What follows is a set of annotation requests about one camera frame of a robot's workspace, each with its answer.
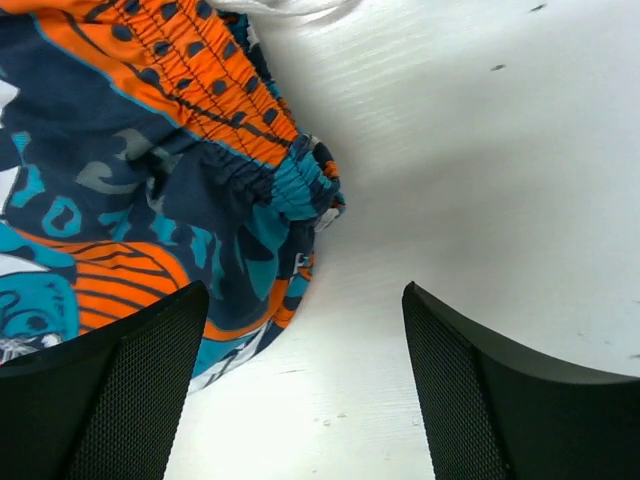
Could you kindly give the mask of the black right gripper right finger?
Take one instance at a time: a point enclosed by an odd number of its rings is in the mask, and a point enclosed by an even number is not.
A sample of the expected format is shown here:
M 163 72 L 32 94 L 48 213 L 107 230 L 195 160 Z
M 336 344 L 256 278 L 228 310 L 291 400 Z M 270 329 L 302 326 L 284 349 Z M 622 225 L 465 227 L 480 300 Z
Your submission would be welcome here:
M 413 283 L 402 311 L 437 478 L 638 477 L 636 377 L 536 351 Z

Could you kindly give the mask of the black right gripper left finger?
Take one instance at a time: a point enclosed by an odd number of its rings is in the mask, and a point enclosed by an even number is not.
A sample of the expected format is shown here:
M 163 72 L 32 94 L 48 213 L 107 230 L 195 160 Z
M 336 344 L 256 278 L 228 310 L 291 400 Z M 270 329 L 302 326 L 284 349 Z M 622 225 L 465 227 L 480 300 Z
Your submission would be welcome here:
M 1 368 L 4 479 L 161 479 L 209 295 L 193 282 Z

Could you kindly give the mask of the colourful patterned shorts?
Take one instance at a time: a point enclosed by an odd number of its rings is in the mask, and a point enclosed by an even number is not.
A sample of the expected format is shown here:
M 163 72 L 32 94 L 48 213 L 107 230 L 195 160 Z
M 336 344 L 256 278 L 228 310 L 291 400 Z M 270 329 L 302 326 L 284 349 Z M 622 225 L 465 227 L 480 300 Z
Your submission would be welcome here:
M 1 359 L 200 281 L 190 388 L 267 348 L 345 207 L 244 13 L 209 1 L 1 5 Z

